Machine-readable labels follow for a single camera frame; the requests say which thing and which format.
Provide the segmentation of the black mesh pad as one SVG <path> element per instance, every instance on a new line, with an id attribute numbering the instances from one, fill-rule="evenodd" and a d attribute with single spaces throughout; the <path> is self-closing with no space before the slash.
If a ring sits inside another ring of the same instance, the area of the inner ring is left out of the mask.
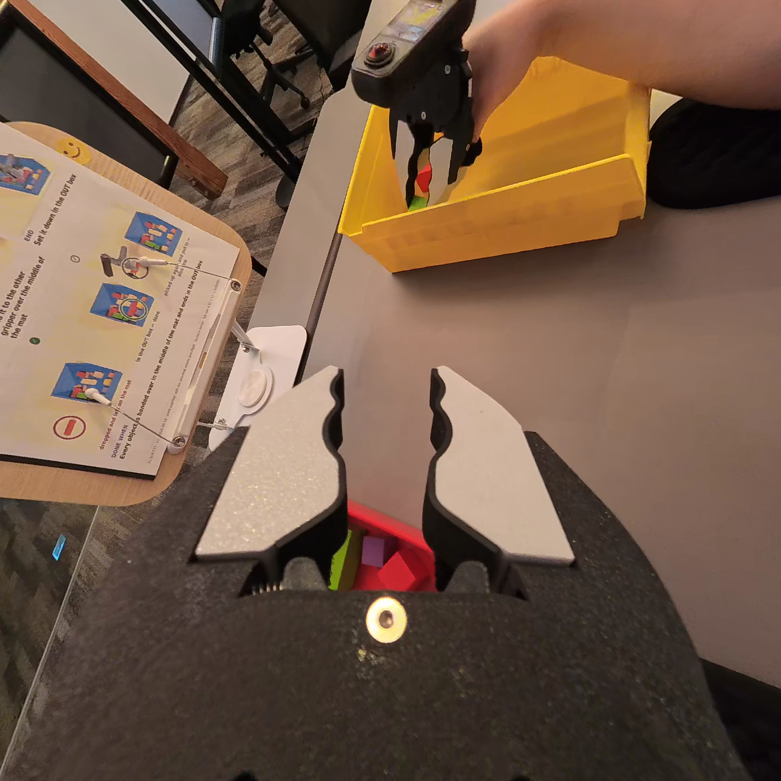
<path id="1" fill-rule="evenodd" d="M 650 128 L 647 195 L 679 210 L 780 195 L 780 111 L 681 99 Z"/>

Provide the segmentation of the black metal frame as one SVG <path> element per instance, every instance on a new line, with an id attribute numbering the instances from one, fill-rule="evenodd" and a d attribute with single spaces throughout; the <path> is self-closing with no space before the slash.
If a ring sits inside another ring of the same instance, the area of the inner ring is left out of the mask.
<path id="1" fill-rule="evenodd" d="M 286 208 L 303 167 L 290 144 L 310 133 L 316 121 L 291 130 L 253 87 L 228 51 L 229 25 L 217 2 L 122 4 L 281 171 L 276 198 Z"/>

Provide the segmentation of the clear stand bracket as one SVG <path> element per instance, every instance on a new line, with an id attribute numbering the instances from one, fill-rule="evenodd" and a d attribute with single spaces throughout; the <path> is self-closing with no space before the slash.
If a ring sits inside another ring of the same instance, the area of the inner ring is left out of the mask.
<path id="1" fill-rule="evenodd" d="M 275 385 L 265 337 L 252 336 L 237 320 L 233 322 L 231 333 L 240 350 L 230 375 L 233 385 L 226 387 L 227 415 L 211 423 L 196 423 L 197 427 L 225 434 L 232 433 L 246 419 L 260 412 L 272 396 Z"/>

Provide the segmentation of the person's right forearm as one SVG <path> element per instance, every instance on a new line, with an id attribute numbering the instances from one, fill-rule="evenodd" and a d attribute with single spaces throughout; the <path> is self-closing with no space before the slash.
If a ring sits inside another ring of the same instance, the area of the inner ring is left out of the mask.
<path id="1" fill-rule="evenodd" d="M 780 107 L 779 1 L 560 1 L 541 50 L 702 103 Z"/>

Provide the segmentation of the long green wooden block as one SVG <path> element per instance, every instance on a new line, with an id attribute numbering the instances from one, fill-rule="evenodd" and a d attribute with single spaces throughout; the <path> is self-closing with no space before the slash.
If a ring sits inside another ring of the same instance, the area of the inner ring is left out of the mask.
<path id="1" fill-rule="evenodd" d="M 360 527 L 348 527 L 347 536 L 331 560 L 329 584 L 331 591 L 350 591 L 353 589 L 358 568 L 362 563 L 363 540 L 366 530 Z"/>

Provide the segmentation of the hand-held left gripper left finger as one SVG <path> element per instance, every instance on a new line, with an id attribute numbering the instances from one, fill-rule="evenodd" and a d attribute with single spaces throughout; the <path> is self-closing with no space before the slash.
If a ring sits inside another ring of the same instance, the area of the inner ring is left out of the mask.
<path id="1" fill-rule="evenodd" d="M 327 366 L 259 413 L 195 548 L 198 561 L 256 561 L 263 580 L 282 580 L 288 562 L 309 558 L 329 580 L 348 530 L 344 406 L 344 372 Z"/>

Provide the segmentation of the red wooden cube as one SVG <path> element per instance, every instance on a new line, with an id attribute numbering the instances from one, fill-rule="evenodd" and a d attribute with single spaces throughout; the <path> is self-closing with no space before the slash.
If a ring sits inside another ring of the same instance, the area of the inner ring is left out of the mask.
<path id="1" fill-rule="evenodd" d="M 377 579 L 388 591 L 424 591 L 430 571 L 425 559 L 415 550 L 404 548 L 394 553 L 377 571 Z"/>

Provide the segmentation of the white paper holder bar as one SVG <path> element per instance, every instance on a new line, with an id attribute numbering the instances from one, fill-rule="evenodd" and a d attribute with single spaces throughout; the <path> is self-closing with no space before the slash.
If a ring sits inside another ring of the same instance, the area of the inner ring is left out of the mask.
<path id="1" fill-rule="evenodd" d="M 197 422 L 205 397 L 209 393 L 213 374 L 220 356 L 235 324 L 236 312 L 243 294 L 244 285 L 237 278 L 227 281 L 219 306 L 212 310 L 215 318 L 211 321 L 205 337 L 193 345 L 185 367 L 183 378 L 173 399 L 172 412 L 162 430 L 162 436 L 168 441 L 166 454 L 180 454 L 188 445 L 188 440 Z"/>

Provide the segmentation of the black office chair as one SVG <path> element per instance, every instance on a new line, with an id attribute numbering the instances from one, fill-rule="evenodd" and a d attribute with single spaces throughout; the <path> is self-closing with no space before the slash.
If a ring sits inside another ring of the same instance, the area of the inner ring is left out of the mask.
<path id="1" fill-rule="evenodd" d="M 368 1 L 225 1 L 222 3 L 223 52 L 237 59 L 244 53 L 256 54 L 265 77 L 260 97 L 270 103 L 276 88 L 298 95 L 300 106 L 308 109 L 308 96 L 292 82 L 298 66 L 314 58 L 324 73 L 331 92 L 341 91 L 356 54 L 371 2 Z M 272 18 L 282 15 L 301 40 L 295 52 L 273 62 L 259 46 L 273 45 Z"/>

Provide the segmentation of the red plastic bin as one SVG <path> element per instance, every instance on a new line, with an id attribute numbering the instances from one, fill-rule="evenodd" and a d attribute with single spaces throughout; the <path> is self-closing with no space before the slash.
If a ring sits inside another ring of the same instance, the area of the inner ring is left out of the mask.
<path id="1" fill-rule="evenodd" d="M 394 544 L 394 553 L 404 548 L 415 550 L 425 559 L 430 571 L 430 579 L 425 585 L 425 590 L 415 592 L 434 592 L 436 590 L 434 553 L 425 543 L 420 530 L 355 502 L 348 502 L 347 521 L 348 527 L 360 527 L 366 530 L 366 536 L 390 538 Z M 377 571 L 376 568 L 360 564 L 356 582 L 351 591 L 388 591 L 380 585 Z"/>

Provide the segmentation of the yellow plastic bin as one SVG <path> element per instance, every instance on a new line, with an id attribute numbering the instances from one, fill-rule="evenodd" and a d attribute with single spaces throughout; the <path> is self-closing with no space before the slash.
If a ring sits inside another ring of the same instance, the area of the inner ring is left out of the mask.
<path id="1" fill-rule="evenodd" d="M 613 237 L 644 215 L 649 114 L 646 87 L 536 59 L 449 199 L 408 212 L 372 107 L 338 231 L 393 273 Z"/>

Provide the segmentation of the wooden beam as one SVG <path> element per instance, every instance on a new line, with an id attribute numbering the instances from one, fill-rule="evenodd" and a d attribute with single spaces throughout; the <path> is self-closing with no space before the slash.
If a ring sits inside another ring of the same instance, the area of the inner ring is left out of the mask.
<path id="1" fill-rule="evenodd" d="M 56 54 L 64 54 L 84 73 L 95 79 L 125 109 L 128 109 L 136 119 L 140 120 L 144 127 L 148 128 L 171 149 L 178 158 L 174 176 L 179 176 L 182 180 L 190 183 L 192 188 L 210 200 L 220 197 L 227 184 L 227 175 L 190 142 L 187 142 L 168 122 L 158 116 L 121 81 L 117 80 L 91 54 L 73 41 L 32 2 L 2 2 L 1 26 L 2 18 L 6 16 L 19 21 L 26 28 L 30 28 L 33 33 L 42 34 L 45 43 L 53 44 Z M 67 137 L 72 137 L 68 133 L 64 134 Z M 87 146 L 91 150 L 96 150 L 89 145 Z"/>

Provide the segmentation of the person's right hand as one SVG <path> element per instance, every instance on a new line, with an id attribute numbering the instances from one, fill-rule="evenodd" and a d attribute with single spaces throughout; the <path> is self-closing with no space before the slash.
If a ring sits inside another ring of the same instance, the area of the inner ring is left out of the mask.
<path id="1" fill-rule="evenodd" d="M 473 141 L 491 114 L 510 96 L 546 46 L 556 2 L 505 5 L 465 34 L 472 69 Z"/>

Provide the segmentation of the black framed panel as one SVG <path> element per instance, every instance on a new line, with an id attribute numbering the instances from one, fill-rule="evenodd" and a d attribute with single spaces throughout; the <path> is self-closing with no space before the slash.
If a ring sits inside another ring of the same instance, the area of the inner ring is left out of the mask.
<path id="1" fill-rule="evenodd" d="M 68 133 L 164 189 L 176 154 L 42 34 L 10 16 L 1 27 L 2 121 L 36 122 Z"/>

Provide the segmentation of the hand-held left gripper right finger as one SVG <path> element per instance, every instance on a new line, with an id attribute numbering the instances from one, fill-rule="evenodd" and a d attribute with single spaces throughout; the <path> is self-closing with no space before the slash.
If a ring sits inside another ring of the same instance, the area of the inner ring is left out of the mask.
<path id="1" fill-rule="evenodd" d="M 522 425 L 447 366 L 430 375 L 434 454 L 423 500 L 423 536 L 446 586 L 468 561 L 502 587 L 513 565 L 575 563 Z"/>

